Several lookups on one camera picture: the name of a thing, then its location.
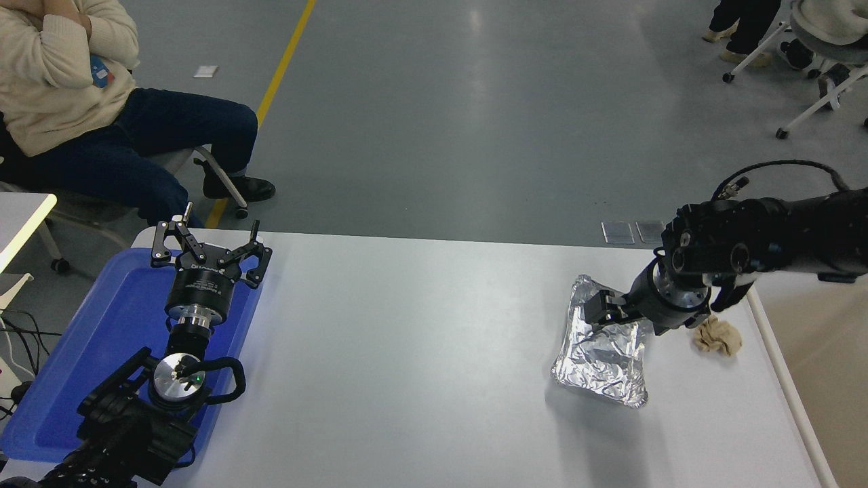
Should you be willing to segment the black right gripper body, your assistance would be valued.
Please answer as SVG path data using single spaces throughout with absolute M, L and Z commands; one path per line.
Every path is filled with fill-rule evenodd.
M 694 315 L 694 291 L 681 287 L 663 266 L 648 266 L 633 281 L 627 302 L 653 324 L 654 333 L 678 329 Z

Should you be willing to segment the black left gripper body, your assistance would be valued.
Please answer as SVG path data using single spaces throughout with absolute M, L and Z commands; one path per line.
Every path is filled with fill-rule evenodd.
M 230 250 L 204 244 L 201 252 L 183 251 L 176 257 L 176 278 L 167 297 L 167 315 L 180 317 L 194 308 L 208 309 L 213 317 L 226 317 L 235 284 L 241 278 L 238 260 Z

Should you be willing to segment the person's right hand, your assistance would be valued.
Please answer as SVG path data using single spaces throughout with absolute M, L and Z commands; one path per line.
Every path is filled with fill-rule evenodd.
M 66 18 L 84 29 L 87 40 L 92 36 L 92 24 L 89 16 L 79 12 L 72 1 L 67 0 L 44 0 L 41 1 L 41 10 L 44 16 L 58 16 Z

